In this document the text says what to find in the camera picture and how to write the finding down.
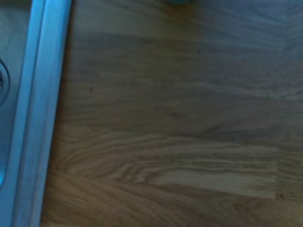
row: sink drain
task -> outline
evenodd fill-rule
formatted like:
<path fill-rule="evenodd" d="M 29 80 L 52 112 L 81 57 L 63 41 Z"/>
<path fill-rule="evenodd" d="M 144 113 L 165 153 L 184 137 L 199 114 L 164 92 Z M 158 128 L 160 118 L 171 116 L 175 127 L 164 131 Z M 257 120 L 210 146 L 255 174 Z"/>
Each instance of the sink drain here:
<path fill-rule="evenodd" d="M 4 63 L 0 60 L 0 106 L 9 91 L 9 75 Z"/>

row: wood grain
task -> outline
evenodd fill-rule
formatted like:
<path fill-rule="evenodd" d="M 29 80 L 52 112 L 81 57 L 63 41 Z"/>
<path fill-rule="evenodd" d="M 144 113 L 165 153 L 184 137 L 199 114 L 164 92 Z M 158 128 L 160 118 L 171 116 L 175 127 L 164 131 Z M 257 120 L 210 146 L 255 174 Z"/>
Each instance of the wood grain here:
<path fill-rule="evenodd" d="M 239 195 L 145 183 L 96 182 L 50 174 L 44 223 L 80 227 L 300 227 L 303 206 Z"/>
<path fill-rule="evenodd" d="M 58 135 L 51 168 L 87 179 L 275 197 L 274 148 L 73 126 Z"/>
<path fill-rule="evenodd" d="M 301 227 L 302 7 L 75 1 L 43 226 Z"/>

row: wooden countertop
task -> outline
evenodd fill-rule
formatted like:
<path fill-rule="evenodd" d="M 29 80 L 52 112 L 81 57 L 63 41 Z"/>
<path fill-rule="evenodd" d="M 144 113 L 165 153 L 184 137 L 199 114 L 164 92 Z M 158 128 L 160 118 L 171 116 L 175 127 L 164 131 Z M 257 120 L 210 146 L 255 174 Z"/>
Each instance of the wooden countertop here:
<path fill-rule="evenodd" d="M 76 0 L 43 227 L 301 227 L 303 3 Z"/>

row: green object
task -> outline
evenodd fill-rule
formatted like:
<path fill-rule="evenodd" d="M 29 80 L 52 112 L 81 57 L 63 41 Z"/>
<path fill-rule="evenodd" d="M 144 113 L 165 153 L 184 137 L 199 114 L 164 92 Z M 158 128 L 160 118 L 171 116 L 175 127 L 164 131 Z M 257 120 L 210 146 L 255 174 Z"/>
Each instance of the green object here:
<path fill-rule="evenodd" d="M 191 0 L 168 0 L 169 3 L 175 4 L 175 5 L 182 5 L 185 3 L 190 2 Z"/>

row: sink rim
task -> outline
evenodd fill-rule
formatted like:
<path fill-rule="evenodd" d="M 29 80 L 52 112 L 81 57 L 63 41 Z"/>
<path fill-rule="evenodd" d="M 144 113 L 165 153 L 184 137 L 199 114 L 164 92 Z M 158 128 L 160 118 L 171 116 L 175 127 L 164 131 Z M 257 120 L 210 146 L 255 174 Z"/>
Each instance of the sink rim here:
<path fill-rule="evenodd" d="M 38 227 L 72 0 L 32 0 L 8 166 L 4 227 Z"/>

